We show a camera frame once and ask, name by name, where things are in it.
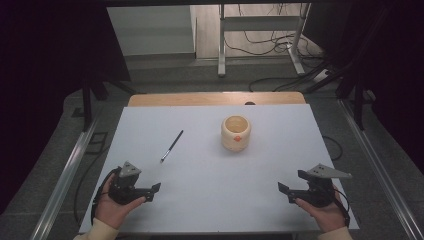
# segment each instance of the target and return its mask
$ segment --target wall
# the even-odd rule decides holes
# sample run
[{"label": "wall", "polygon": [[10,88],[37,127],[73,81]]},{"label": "wall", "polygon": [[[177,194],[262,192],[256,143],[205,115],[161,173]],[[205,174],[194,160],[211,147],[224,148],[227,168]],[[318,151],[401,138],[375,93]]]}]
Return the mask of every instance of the wall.
[{"label": "wall", "polygon": [[194,53],[190,6],[114,7],[108,13],[124,56]]}]

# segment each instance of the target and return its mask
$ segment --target ceramic cup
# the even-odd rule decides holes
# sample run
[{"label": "ceramic cup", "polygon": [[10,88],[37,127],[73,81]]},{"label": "ceramic cup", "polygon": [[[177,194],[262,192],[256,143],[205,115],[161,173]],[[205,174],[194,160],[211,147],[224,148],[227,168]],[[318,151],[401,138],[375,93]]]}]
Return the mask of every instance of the ceramic cup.
[{"label": "ceramic cup", "polygon": [[249,144],[251,125],[243,116],[230,116],[222,121],[221,142],[230,151],[240,152]]}]

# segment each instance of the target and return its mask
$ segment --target dark background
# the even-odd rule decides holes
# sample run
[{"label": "dark background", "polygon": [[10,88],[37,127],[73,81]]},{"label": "dark background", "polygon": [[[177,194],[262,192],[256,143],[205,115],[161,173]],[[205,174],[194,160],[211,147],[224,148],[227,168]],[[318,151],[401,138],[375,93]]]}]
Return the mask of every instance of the dark background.
[{"label": "dark background", "polygon": [[424,172],[424,1],[314,3],[304,35],[326,50],[333,65],[343,67],[382,6],[389,14],[360,61],[360,76],[376,96],[374,113]]},{"label": "dark background", "polygon": [[55,130],[66,96],[83,79],[104,81],[99,72],[120,81],[129,74],[106,8],[6,1],[0,9],[3,212]]}]

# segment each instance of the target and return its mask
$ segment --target black cable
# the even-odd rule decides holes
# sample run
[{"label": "black cable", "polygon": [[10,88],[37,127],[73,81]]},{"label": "black cable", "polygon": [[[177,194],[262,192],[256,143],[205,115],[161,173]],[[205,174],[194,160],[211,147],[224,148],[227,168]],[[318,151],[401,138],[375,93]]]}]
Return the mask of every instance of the black cable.
[{"label": "black cable", "polygon": [[339,142],[337,142],[335,139],[333,139],[333,138],[331,138],[331,137],[328,137],[328,136],[322,136],[322,138],[325,138],[325,139],[328,139],[328,140],[330,140],[330,141],[332,141],[333,143],[335,143],[336,145],[337,145],[337,147],[339,148],[339,155],[337,155],[336,157],[334,157],[334,158],[331,158],[331,160],[332,161],[336,161],[336,160],[339,160],[341,157],[342,157],[342,155],[343,155],[343,147],[342,147],[342,145],[340,145],[340,143]]},{"label": "black cable", "polygon": [[[349,224],[350,224],[350,216],[349,216],[349,211],[348,210],[346,210],[346,208],[343,206],[343,204],[341,203],[341,201],[339,201],[337,198],[336,198],[336,196],[335,195],[332,195],[332,194],[330,194],[327,190],[325,190],[323,187],[321,187],[320,185],[318,185],[318,184],[316,184],[316,183],[314,183],[314,182],[312,182],[312,181],[308,181],[308,183],[309,184],[312,184],[312,185],[314,185],[316,188],[319,188],[319,190],[321,191],[321,192],[323,192],[323,193],[325,193],[325,195],[327,195],[327,197],[329,197],[333,202],[334,202],[334,204],[336,204],[336,206],[340,209],[340,211],[342,212],[342,214],[343,214],[343,217],[344,217],[344,219],[345,219],[345,225],[346,225],[346,227],[348,227],[349,228]],[[346,197],[346,195],[344,195],[344,194],[342,194],[343,195],[343,197],[346,199],[346,201],[347,201],[347,204],[348,204],[348,209],[350,209],[350,206],[349,206],[349,201],[347,200],[347,197]]]},{"label": "black cable", "polygon": [[85,170],[85,172],[84,172],[84,174],[82,175],[82,177],[81,177],[81,179],[80,179],[80,181],[79,181],[79,183],[78,183],[78,187],[77,187],[77,190],[76,190],[76,192],[75,192],[75,196],[74,196],[74,218],[75,218],[75,221],[76,221],[76,223],[77,223],[77,225],[78,225],[78,227],[80,227],[81,226],[81,223],[80,223],[80,221],[81,221],[81,219],[79,219],[79,217],[78,217],[78,213],[77,213],[77,199],[78,199],[78,193],[79,193],[79,190],[80,190],[80,188],[81,188],[81,185],[82,185],[82,182],[84,181],[84,179],[85,179],[85,177],[87,176],[87,173],[88,173],[88,171],[93,167],[93,165],[94,165],[94,163],[103,155],[103,153],[105,153],[108,149],[110,148],[110,146],[108,146],[108,147],[106,147],[106,148],[104,148],[102,151],[100,151],[99,152],[99,154],[96,156],[96,158],[94,158],[94,160],[90,163],[90,166],[88,166],[88,168]]},{"label": "black cable", "polygon": [[269,12],[266,14],[267,16],[272,12],[272,10],[275,8],[275,5],[274,4],[272,4],[272,8],[271,8],[271,10],[269,10]]},{"label": "black cable", "polygon": [[252,85],[254,85],[254,84],[258,83],[258,82],[263,82],[263,81],[267,81],[267,80],[289,80],[289,79],[299,79],[299,77],[287,77],[287,78],[284,78],[284,77],[269,77],[269,78],[261,78],[261,79],[258,79],[258,80],[255,80],[255,81],[249,83],[249,91],[250,92],[253,92]]},{"label": "black cable", "polygon": [[[288,37],[288,38],[294,37],[294,34],[289,34],[289,35],[287,35],[287,37]],[[305,42],[306,42],[305,50],[306,50],[306,52],[309,54],[309,56],[308,56],[308,55],[305,55],[305,54],[302,54],[302,53],[300,52],[300,49],[298,48],[298,49],[297,49],[297,52],[299,53],[299,55],[301,55],[301,56],[303,56],[303,57],[310,57],[310,58],[324,59],[324,58],[323,58],[323,57],[321,57],[321,56],[316,56],[316,55],[313,55],[311,52],[309,52],[309,40],[308,40],[308,39],[306,39],[306,38],[304,38],[304,37],[300,37],[299,39],[300,39],[300,40],[303,40],[303,41],[305,41]]]},{"label": "black cable", "polygon": [[[262,55],[266,55],[266,54],[268,54],[268,53],[270,53],[270,52],[274,51],[274,49],[277,47],[277,46],[274,46],[271,50],[269,50],[269,51],[267,51],[267,52],[264,52],[264,53],[252,53],[252,52],[246,51],[246,50],[241,49],[241,48],[231,47],[230,45],[228,45],[227,40],[225,39],[225,37],[224,37],[224,42],[225,42],[225,45],[227,45],[227,47],[228,47],[228,48],[230,48],[230,49],[238,50],[238,51],[242,51],[242,52],[245,52],[245,53],[248,53],[248,54],[251,54],[251,55],[255,55],[255,56],[262,56]],[[279,46],[279,45],[283,45],[283,44],[289,44],[289,43],[288,43],[288,42],[278,43],[278,46]]]},{"label": "black cable", "polygon": [[339,190],[334,189],[334,191],[338,192],[339,194],[341,194],[341,195],[344,197],[344,199],[345,199],[345,200],[346,200],[346,202],[347,202],[347,210],[346,210],[346,211],[348,211],[348,212],[349,212],[349,210],[350,210],[350,202],[349,202],[349,199],[347,199],[346,195],[345,195],[344,193],[340,192]]},{"label": "black cable", "polygon": [[[282,11],[282,8],[283,8],[283,4],[280,4],[280,9],[278,10],[278,15],[281,15],[281,11]],[[244,16],[244,13],[243,13],[243,11],[241,11],[241,6],[240,6],[240,4],[238,4],[238,9],[239,9],[239,15],[240,16]],[[252,40],[250,40],[249,39],[249,37],[247,36],[247,33],[246,33],[246,31],[243,31],[244,32],[244,36],[246,37],[246,40],[248,41],[248,42],[250,42],[250,43],[253,43],[253,44],[257,44],[257,43],[266,43],[266,42],[272,42],[272,43],[274,43],[274,48],[272,49],[272,50],[270,50],[270,51],[268,51],[268,52],[265,52],[265,53],[252,53],[252,52],[249,52],[249,51],[246,51],[246,50],[244,50],[244,49],[240,49],[240,48],[234,48],[234,47],[230,47],[229,45],[228,45],[228,43],[227,42],[225,42],[225,44],[230,48],[230,49],[233,49],[233,50],[239,50],[239,51],[243,51],[243,52],[245,52],[245,53],[248,53],[248,54],[252,54],[252,55],[265,55],[265,54],[268,54],[268,53],[270,53],[270,52],[272,52],[272,51],[275,51],[275,52],[277,52],[277,53],[283,53],[283,52],[285,52],[285,51],[287,51],[287,47],[285,46],[285,44],[290,44],[290,42],[282,42],[282,43],[279,43],[279,41],[281,40],[281,39],[284,39],[284,38],[287,38],[287,36],[290,36],[290,35],[293,35],[293,34],[290,34],[290,35],[287,35],[287,36],[283,36],[283,37],[279,37],[279,38],[274,38],[274,33],[275,33],[275,31],[273,31],[272,32],[272,34],[271,34],[271,38],[269,39],[269,40],[261,40],[261,41],[252,41]]]},{"label": "black cable", "polygon": [[117,169],[110,171],[108,173],[108,175],[105,177],[105,179],[103,180],[100,187],[97,189],[96,196],[94,197],[93,203],[91,204],[91,217],[90,217],[91,225],[93,225],[93,220],[94,220],[94,217],[96,216],[97,205],[99,204],[100,197],[103,195],[103,193],[102,193],[103,188],[104,188],[107,180],[110,178],[110,176],[112,176],[113,173],[117,173]]},{"label": "black cable", "polygon": [[301,78],[301,79],[298,79],[298,80],[293,81],[293,82],[290,82],[290,83],[282,84],[282,85],[274,88],[274,90],[272,90],[272,91],[273,92],[278,92],[280,90],[290,89],[290,88],[293,88],[295,86],[300,85],[303,81],[304,81],[304,79]]},{"label": "black cable", "polygon": [[299,85],[301,85],[301,84],[303,84],[303,83],[305,83],[305,82],[307,82],[311,79],[314,79],[324,68],[327,67],[328,64],[329,64],[329,62],[323,61],[316,68],[312,69],[310,72],[303,75],[299,82],[293,83],[293,86],[290,86],[289,84],[283,84],[283,85],[275,88],[273,91],[277,92],[277,91],[281,91],[281,90],[287,90],[287,89],[290,89],[290,88],[298,87]]},{"label": "black cable", "polygon": [[303,65],[305,65],[305,66],[307,66],[309,68],[316,68],[316,67],[318,67],[319,65],[317,65],[317,66],[311,66],[311,65],[307,64],[304,60],[305,59],[321,59],[321,60],[325,60],[325,58],[324,57],[321,57],[321,56],[315,56],[312,53],[310,53],[309,52],[309,49],[308,49],[309,41],[307,39],[305,39],[305,38],[302,38],[302,37],[300,39],[306,42],[305,50],[309,54],[309,56],[308,55],[304,55],[300,51],[300,49],[297,48],[297,53],[300,55],[300,61],[302,62]]}]

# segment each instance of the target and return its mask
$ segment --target gray floor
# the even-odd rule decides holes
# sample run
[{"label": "gray floor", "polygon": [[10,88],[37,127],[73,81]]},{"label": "gray floor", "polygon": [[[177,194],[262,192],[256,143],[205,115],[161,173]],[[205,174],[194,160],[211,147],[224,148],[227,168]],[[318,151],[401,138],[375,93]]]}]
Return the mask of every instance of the gray floor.
[{"label": "gray floor", "polygon": [[[149,94],[166,92],[215,92],[248,91],[250,82],[265,77],[294,77],[294,68],[288,58],[279,59],[230,59],[227,76],[217,76],[216,61],[195,59],[146,59],[129,58],[128,68],[132,82],[125,84]],[[272,91],[287,83],[287,79],[264,81],[253,86],[255,91]],[[312,82],[296,85],[287,90],[302,90]],[[343,147],[342,157],[334,162],[337,169],[350,172],[352,180],[343,180],[343,187],[357,217],[360,230],[352,231],[355,239],[409,239],[396,212],[373,173],[366,155],[362,151],[350,128],[346,117],[335,98],[337,83],[330,84],[319,91],[305,95],[311,105],[320,131],[323,135],[337,140]],[[113,138],[123,107],[128,103],[129,95],[113,85],[107,84],[109,98],[106,101],[93,99],[94,109],[99,113],[99,122],[95,129],[96,139],[104,136],[105,146]],[[80,136],[83,118],[77,113],[82,107],[81,92],[71,94],[64,103],[62,118],[49,144],[39,161],[28,176],[20,191],[0,217],[0,236],[2,239],[28,239],[43,212],[52,190]],[[424,226],[424,177],[413,165],[403,150],[378,122],[369,105],[364,106],[364,125],[366,133],[381,157],[387,172],[395,186],[405,198],[414,213],[418,225]],[[326,141],[330,156],[336,156],[339,149]],[[89,145],[73,183],[68,191],[59,214],[52,226],[48,239],[72,239],[78,232],[73,209],[76,207],[79,218],[89,207],[89,199],[107,154],[97,158],[95,152],[99,144]],[[93,162],[86,178],[74,198],[82,175]],[[297,239],[315,239],[318,232],[297,233]],[[191,236],[191,239],[222,239],[224,236]],[[226,236],[230,239],[250,239],[246,236]],[[175,239],[176,237],[155,236],[153,239]],[[287,239],[286,235],[259,235],[256,239]]]}]

